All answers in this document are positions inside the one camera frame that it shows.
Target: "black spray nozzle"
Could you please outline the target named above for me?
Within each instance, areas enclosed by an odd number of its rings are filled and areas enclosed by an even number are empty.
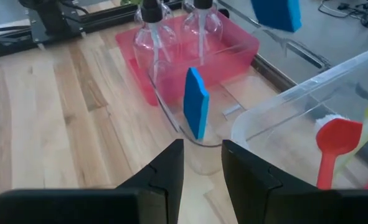
[[[213,0],[194,0],[196,9],[210,9],[213,6]]]
[[[158,0],[143,0],[141,5],[141,15],[144,22],[159,22],[163,19],[163,12]]]

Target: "pink plastic tray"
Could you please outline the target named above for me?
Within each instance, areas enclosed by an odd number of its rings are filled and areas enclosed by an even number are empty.
[[[218,13],[218,17],[223,25],[222,40],[212,42],[215,52],[206,55],[205,63],[200,66],[200,64],[193,63],[196,58],[181,54],[176,57],[178,59],[175,62],[169,64],[169,67],[174,67],[174,70],[170,69],[173,72],[168,77],[158,77],[155,85],[160,90],[160,94],[166,103],[178,100],[184,95],[185,76],[189,66],[198,68],[206,86],[216,85],[248,70],[260,46],[259,41],[222,14]],[[179,37],[180,25],[185,18],[186,16],[179,16],[166,21]],[[153,69],[150,69],[151,73],[149,73],[147,70],[139,68],[134,55],[132,42],[138,29],[122,32],[117,34],[115,38],[123,58],[134,75],[146,101],[156,106],[158,100],[150,79],[150,76],[154,76],[152,74]],[[188,40],[181,39],[180,42],[182,43],[181,48],[188,44]],[[237,46],[241,48],[240,54],[230,51],[230,49],[237,50]]]

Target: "red plastic spoon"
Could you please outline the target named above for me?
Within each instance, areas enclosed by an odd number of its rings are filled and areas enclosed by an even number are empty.
[[[334,163],[338,156],[354,150],[361,138],[362,123],[342,118],[327,122],[316,134],[316,143],[322,151],[319,167],[319,189],[328,190],[332,187]]]

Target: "blue sponge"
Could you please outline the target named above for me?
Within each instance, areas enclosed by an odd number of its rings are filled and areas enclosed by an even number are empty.
[[[204,137],[209,99],[201,75],[196,68],[189,68],[185,82],[184,115],[196,139]]]
[[[299,0],[251,0],[260,24],[296,32],[301,27]]]

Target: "wooden countertop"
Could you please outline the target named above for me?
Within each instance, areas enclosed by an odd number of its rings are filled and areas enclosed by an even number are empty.
[[[183,138],[159,106],[147,104],[125,65],[114,36],[132,27],[0,58],[0,193],[115,187]],[[258,79],[246,90],[247,108],[277,94],[251,72]],[[185,147],[191,159],[179,223],[236,223],[222,171],[199,175],[220,166],[220,149],[199,151],[189,141]]]

